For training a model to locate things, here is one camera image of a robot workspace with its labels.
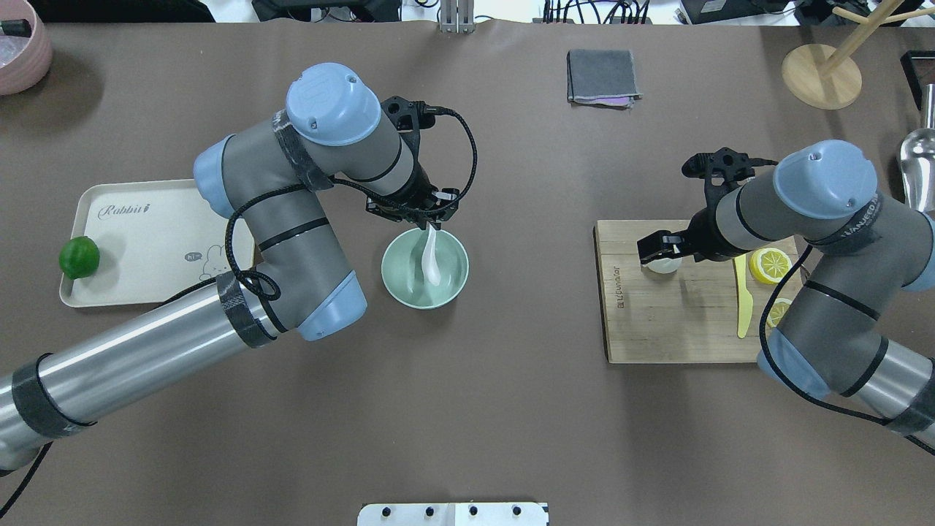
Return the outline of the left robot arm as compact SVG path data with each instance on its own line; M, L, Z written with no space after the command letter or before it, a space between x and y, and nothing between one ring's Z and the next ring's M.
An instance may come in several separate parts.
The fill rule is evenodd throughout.
M337 184L368 213L423 229L457 211L464 192L431 184L420 133L447 107L380 101L344 64L306 69L267 122L201 153L194 180L230 224L244 220L261 252L150 313L2 379L2 473L57 439L249 348L297 330L313 342L360 320L367 303L318 200Z

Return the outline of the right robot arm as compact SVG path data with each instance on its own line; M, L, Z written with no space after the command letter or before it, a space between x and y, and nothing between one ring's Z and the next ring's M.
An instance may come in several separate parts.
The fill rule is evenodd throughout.
M933 360L876 330L899 291L933 287L933 219L882 193L861 150L824 140L777 162L729 148L682 175L706 205L682 231L638 241L642 264L728 261L799 236L819 259L774 329L759 366L801 399L884 427L933 452Z

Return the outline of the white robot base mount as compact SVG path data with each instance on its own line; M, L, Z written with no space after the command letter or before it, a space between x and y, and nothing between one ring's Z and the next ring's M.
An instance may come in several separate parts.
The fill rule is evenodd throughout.
M371 503L357 525L549 525L546 503L505 502Z

